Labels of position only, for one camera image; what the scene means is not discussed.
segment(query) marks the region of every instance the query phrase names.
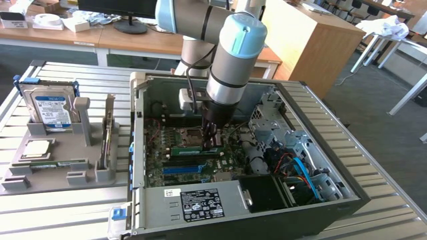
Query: hard drive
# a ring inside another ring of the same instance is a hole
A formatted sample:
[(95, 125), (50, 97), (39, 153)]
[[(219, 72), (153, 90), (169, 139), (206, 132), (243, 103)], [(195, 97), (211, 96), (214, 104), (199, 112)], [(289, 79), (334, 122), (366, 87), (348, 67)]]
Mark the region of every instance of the hard drive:
[(75, 98), (79, 97), (79, 83), (29, 77), (19, 83), (19, 90), (31, 121), (43, 123), (50, 132), (71, 131), (73, 123), (81, 122), (79, 111), (74, 106)]

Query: white roll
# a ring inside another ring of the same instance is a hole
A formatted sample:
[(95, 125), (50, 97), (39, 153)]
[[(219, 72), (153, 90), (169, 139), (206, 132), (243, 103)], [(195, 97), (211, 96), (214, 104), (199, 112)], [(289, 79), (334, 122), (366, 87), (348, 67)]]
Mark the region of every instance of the white roll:
[(38, 14), (35, 16), (34, 21), (39, 25), (46, 25), (46, 26), (58, 26), (63, 24), (62, 18), (58, 15), (50, 14), (50, 13)]

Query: power supply label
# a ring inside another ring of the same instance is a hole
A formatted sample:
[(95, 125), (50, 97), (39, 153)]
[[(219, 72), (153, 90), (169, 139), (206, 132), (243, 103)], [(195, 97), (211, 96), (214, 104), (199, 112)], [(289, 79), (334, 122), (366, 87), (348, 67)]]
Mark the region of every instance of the power supply label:
[(51, 128), (66, 128), (73, 124), (70, 112), (66, 109), (67, 101), (63, 96), (37, 96), (43, 123)]
[(186, 222), (225, 217), (225, 209), (217, 188), (181, 192), (182, 210)]

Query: light blue robot joint cap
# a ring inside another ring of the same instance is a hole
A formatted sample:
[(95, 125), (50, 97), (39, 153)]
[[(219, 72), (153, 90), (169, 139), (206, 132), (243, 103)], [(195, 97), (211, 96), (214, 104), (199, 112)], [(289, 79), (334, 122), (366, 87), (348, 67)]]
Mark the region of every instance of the light blue robot joint cap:
[(177, 33), (174, 0), (158, 0), (155, 5), (155, 19), (165, 30)]
[(267, 27), (254, 17), (243, 13), (233, 14), (225, 21), (219, 33), (219, 43), (237, 58), (257, 57), (265, 47)]

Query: computer monitor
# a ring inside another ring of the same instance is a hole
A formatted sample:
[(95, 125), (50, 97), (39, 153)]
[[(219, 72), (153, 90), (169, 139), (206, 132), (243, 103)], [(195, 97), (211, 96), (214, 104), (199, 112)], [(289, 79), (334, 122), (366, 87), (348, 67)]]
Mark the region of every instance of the computer monitor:
[(158, 0), (79, 0), (79, 10), (129, 16), (129, 21), (114, 23), (115, 29), (127, 34), (142, 34), (147, 27), (133, 21), (133, 17), (157, 18), (157, 3)]

